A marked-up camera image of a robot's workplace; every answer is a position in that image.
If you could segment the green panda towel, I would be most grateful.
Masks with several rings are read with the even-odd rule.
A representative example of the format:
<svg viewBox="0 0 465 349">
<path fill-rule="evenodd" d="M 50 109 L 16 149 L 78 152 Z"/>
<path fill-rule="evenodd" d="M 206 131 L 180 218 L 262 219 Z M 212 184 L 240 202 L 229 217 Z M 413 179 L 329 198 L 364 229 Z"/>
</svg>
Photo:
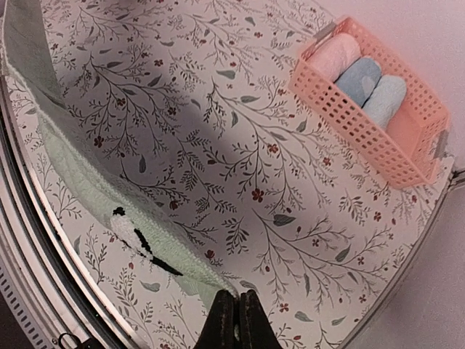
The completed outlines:
<svg viewBox="0 0 465 349">
<path fill-rule="evenodd" d="M 197 292 L 207 308 L 220 290 L 238 298 L 183 230 L 133 185 L 109 173 L 86 144 L 62 100 L 39 1 L 7 1 L 2 38 L 3 67 L 30 95 L 49 160 L 86 210 L 186 292 Z"/>
</svg>

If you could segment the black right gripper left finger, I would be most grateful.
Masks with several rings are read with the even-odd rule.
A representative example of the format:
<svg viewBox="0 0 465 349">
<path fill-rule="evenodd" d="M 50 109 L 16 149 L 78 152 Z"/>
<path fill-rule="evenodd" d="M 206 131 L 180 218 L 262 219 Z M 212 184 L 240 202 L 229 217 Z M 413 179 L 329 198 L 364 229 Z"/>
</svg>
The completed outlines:
<svg viewBox="0 0 465 349">
<path fill-rule="evenodd" d="M 235 335 L 238 325 L 238 301 L 225 290 L 216 293 L 194 349 L 239 348 Z"/>
</svg>

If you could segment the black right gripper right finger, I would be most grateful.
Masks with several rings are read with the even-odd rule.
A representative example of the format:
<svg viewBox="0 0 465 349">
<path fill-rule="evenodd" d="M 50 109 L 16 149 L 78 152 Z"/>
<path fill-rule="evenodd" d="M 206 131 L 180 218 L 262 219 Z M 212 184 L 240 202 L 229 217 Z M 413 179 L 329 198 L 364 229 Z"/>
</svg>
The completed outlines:
<svg viewBox="0 0 465 349">
<path fill-rule="evenodd" d="M 250 289 L 240 295 L 240 347 L 244 349 L 280 349 L 257 293 Z"/>
</svg>

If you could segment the light blue towel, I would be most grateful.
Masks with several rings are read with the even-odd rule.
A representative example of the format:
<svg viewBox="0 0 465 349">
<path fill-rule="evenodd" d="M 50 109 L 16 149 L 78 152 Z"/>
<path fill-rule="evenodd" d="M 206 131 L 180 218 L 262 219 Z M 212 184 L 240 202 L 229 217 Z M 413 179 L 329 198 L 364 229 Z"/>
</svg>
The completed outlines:
<svg viewBox="0 0 465 349">
<path fill-rule="evenodd" d="M 363 106 L 364 113 L 381 129 L 386 129 L 405 99 L 407 87 L 399 76 L 383 75 Z"/>
</svg>

